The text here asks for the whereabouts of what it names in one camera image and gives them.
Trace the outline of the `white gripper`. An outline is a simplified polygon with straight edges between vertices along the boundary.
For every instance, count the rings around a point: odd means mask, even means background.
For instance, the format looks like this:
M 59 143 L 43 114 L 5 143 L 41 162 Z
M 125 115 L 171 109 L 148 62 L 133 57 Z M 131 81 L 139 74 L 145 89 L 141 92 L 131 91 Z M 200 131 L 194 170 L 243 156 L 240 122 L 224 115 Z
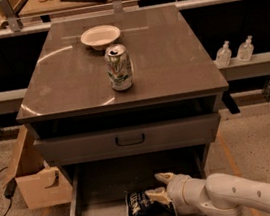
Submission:
M 154 177 L 167 187 L 146 190 L 145 194 L 151 203 L 157 202 L 164 206 L 173 203 L 178 215 L 207 213 L 211 209 L 205 180 L 185 174 L 174 175 L 173 172 L 157 173 Z

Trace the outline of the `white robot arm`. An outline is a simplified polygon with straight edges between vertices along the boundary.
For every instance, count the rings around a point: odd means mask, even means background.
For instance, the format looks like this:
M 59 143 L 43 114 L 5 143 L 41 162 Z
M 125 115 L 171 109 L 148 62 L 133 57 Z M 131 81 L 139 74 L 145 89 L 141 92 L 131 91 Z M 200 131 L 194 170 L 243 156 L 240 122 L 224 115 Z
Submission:
M 242 216 L 243 206 L 270 213 L 270 183 L 225 173 L 205 179 L 172 172 L 154 177 L 166 186 L 146 190 L 147 197 L 171 204 L 177 215 Z

